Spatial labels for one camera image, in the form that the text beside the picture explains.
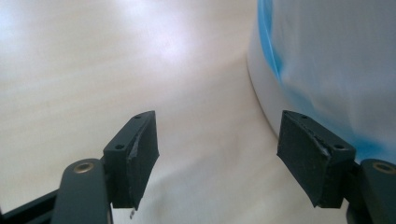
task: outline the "light wood surface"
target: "light wood surface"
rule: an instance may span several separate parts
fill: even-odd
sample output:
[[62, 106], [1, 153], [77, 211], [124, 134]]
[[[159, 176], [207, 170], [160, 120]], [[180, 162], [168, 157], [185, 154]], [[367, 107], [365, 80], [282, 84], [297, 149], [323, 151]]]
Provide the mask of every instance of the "light wood surface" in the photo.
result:
[[156, 110], [161, 156], [115, 223], [346, 223], [276, 156], [247, 70], [255, 16], [253, 0], [0, 3], [2, 211]]

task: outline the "metal screw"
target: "metal screw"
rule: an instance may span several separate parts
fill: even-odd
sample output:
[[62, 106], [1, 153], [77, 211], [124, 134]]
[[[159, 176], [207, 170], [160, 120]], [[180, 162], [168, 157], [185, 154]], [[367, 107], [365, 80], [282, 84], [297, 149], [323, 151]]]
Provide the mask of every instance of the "metal screw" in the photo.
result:
[[93, 168], [93, 163], [92, 162], [83, 162], [80, 163], [79, 165], [75, 166], [73, 171], [77, 174], [82, 174], [89, 172]]
[[379, 162], [379, 161], [374, 162], [374, 163], [373, 163], [373, 167], [374, 167], [377, 171], [382, 172], [382, 173], [384, 173], [384, 174], [396, 175], [396, 168], [393, 167], [393, 166], [391, 166], [391, 165], [388, 165], [388, 164], [386, 164], [386, 163], [384, 163], [384, 162]]

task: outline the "black plastic part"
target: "black plastic part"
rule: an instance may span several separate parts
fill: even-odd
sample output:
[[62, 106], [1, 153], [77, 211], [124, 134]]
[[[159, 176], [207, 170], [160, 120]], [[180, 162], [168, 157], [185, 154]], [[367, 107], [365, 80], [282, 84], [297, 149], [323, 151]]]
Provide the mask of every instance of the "black plastic part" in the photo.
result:
[[0, 223], [50, 223], [58, 190], [5, 213]]
[[108, 143], [102, 161], [114, 208], [138, 209], [159, 155], [154, 111], [131, 118]]
[[77, 161], [64, 170], [51, 223], [112, 223], [105, 171], [99, 160]]
[[367, 209], [356, 210], [349, 205], [346, 211], [347, 224], [373, 224]]
[[379, 160], [361, 163], [361, 194], [374, 223], [396, 223], [396, 166]]
[[284, 111], [277, 156], [314, 206], [340, 208], [341, 180], [354, 165], [356, 150], [308, 116]]

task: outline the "table surface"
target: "table surface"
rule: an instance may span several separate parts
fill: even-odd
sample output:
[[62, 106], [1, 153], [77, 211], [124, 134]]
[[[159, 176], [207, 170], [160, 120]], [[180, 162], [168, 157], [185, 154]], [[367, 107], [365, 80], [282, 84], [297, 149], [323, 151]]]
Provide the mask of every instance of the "table surface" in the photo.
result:
[[2, 2], [3, 212], [155, 110], [161, 156], [133, 223], [346, 223], [276, 156], [246, 63], [255, 17], [253, 0]]

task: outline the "white plastic bag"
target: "white plastic bag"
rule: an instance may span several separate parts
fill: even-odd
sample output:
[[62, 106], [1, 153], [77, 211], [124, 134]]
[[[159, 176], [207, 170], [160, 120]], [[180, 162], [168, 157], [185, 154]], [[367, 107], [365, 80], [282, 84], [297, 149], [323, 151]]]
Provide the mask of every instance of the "white plastic bag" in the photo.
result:
[[291, 104], [396, 163], [396, 1], [259, 0], [262, 51]]

